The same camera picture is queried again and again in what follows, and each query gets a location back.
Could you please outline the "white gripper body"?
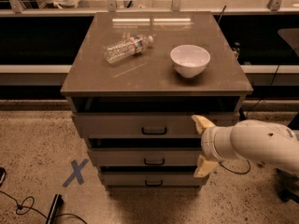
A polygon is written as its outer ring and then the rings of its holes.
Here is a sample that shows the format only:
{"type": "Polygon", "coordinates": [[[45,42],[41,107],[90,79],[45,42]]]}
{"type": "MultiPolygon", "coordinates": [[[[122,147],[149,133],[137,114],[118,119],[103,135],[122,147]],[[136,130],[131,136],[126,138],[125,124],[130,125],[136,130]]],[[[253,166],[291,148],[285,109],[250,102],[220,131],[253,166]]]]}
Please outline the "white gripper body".
{"type": "Polygon", "coordinates": [[[205,156],[211,161],[230,160],[235,157],[231,143],[233,127],[209,127],[201,137],[201,146],[205,156]]]}

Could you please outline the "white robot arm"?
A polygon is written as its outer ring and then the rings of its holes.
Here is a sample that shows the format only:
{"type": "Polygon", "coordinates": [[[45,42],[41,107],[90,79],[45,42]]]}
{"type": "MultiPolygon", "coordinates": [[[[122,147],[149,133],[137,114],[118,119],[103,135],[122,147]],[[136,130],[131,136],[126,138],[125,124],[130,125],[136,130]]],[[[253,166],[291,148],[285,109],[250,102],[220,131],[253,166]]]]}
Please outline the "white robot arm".
{"type": "Polygon", "coordinates": [[[234,126],[216,126],[204,116],[192,115],[201,135],[203,153],[193,176],[209,175],[221,161],[248,160],[269,164],[295,177],[299,176],[299,142],[285,125],[247,119],[234,126]]]}

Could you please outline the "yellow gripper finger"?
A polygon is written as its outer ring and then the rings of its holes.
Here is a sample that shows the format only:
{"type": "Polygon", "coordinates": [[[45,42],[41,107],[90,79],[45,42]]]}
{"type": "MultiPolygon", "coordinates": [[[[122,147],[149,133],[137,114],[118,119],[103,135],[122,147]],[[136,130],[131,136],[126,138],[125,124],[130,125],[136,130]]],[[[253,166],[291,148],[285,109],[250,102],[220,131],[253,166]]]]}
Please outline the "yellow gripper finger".
{"type": "Polygon", "coordinates": [[[215,124],[204,116],[192,115],[192,120],[199,134],[202,134],[207,128],[215,127],[215,124]]]}
{"type": "Polygon", "coordinates": [[[194,178],[203,178],[208,176],[217,166],[217,161],[210,161],[203,155],[200,155],[197,160],[196,169],[193,173],[194,178]]]}

